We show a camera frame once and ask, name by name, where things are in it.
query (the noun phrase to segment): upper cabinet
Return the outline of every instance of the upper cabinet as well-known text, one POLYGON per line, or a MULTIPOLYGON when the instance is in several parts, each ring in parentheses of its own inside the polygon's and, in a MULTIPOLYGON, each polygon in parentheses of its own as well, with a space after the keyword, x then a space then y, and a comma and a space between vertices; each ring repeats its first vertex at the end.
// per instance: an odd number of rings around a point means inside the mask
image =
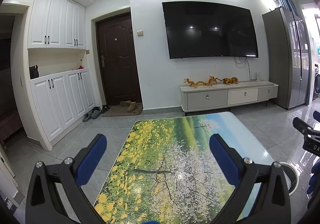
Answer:
POLYGON ((35 0, 28 48, 85 46, 85 8, 71 0, 35 0))

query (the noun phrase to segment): tv cabinet drawer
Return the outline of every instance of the tv cabinet drawer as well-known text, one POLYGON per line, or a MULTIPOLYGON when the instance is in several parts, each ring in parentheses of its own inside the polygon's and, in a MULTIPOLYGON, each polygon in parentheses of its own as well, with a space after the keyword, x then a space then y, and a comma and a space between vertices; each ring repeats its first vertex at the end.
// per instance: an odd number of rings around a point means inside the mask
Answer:
POLYGON ((226 106, 227 90, 188 93, 187 99, 188 110, 226 106))
POLYGON ((278 86, 259 87, 258 101, 275 98, 278 96, 278 86))
POLYGON ((258 88, 228 90, 228 105, 249 103, 258 100, 258 88))

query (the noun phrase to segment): tv screen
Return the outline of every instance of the tv screen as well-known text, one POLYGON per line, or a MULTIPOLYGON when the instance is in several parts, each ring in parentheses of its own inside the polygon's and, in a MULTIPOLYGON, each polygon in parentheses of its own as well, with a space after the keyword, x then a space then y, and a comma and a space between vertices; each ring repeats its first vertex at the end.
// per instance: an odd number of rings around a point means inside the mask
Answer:
POLYGON ((163 2, 162 7, 171 59, 258 57, 250 10, 198 1, 163 2))

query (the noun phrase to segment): blue gripper pad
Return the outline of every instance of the blue gripper pad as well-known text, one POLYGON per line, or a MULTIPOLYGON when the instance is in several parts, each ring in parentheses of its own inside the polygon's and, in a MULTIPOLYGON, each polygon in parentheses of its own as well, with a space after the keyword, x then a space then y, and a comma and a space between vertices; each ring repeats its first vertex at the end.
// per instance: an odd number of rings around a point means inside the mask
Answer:
POLYGON ((318 111, 313 112, 313 118, 320 122, 320 113, 318 111))
POLYGON ((107 139, 101 135, 77 168, 76 184, 79 187, 88 183, 106 149, 107 139))
POLYGON ((240 184, 239 168, 214 135, 210 137, 209 147, 228 183, 237 187, 240 184))

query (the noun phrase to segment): blue curtain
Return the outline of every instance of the blue curtain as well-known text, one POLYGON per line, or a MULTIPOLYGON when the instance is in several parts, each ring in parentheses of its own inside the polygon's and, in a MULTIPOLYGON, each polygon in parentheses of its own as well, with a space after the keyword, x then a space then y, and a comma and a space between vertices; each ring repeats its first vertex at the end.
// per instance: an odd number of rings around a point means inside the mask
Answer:
POLYGON ((280 5, 288 10, 290 10, 293 14, 297 15, 297 9, 293 3, 293 0, 278 0, 280 5))

